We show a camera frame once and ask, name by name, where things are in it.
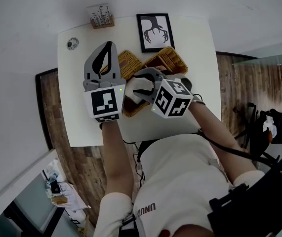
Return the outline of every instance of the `wicker basket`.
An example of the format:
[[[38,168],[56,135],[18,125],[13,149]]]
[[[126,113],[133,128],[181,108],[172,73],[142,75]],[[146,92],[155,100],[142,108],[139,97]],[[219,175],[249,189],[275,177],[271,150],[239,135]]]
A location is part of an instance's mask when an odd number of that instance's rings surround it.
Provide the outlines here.
[[[118,58],[121,68],[121,76],[126,79],[126,81],[128,81],[136,72],[147,67],[156,67],[162,65],[171,71],[172,74],[185,74],[188,71],[188,67],[185,62],[171,46],[163,48],[145,63],[141,63],[141,61],[134,54],[127,50],[122,52]],[[101,72],[106,71],[107,69],[108,66],[104,67]],[[125,98],[123,101],[122,112],[127,117],[132,117],[147,105],[149,105],[149,103],[144,100],[137,105],[132,100]]]

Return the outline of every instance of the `wooden floor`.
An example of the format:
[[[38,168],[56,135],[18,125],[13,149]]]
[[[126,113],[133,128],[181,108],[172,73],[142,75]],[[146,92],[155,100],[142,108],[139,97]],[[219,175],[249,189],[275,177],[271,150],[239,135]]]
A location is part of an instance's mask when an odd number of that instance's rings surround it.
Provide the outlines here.
[[[282,66],[281,67],[234,67],[232,63],[243,61],[226,55],[217,55],[220,85],[222,121],[233,135],[243,130],[243,124],[233,107],[244,109],[248,102],[260,102],[264,92],[272,101],[282,102]],[[102,147],[71,148],[68,142],[58,86],[58,73],[41,76],[42,99],[45,119],[53,147],[57,150],[68,181],[74,184],[83,201],[91,206],[85,212],[93,225],[96,224],[100,200],[106,188],[106,176],[101,158]],[[131,165],[134,170],[132,145],[127,146]]]

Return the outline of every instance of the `small round object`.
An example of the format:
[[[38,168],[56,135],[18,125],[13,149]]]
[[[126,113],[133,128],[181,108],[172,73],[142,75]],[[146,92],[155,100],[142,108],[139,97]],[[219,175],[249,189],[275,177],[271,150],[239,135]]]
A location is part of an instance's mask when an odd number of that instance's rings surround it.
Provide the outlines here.
[[[69,41],[67,41],[66,47],[68,50],[72,51],[78,46],[78,38],[71,38]]]

